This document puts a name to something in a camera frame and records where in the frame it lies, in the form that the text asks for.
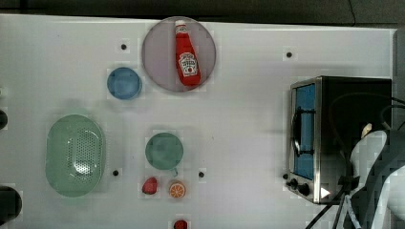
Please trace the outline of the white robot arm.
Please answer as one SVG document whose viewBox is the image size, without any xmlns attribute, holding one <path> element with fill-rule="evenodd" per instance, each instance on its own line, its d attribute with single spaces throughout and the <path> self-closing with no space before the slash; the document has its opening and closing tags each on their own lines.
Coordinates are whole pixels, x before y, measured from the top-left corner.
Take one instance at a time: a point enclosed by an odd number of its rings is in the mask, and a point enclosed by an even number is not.
<svg viewBox="0 0 405 229">
<path fill-rule="evenodd" d="M 397 197 L 404 186 L 404 133 L 376 131 L 367 134 L 353 148 L 351 163 L 356 188 L 343 197 L 337 225 L 333 229 L 384 229 L 390 200 L 390 189 Z"/>
</svg>

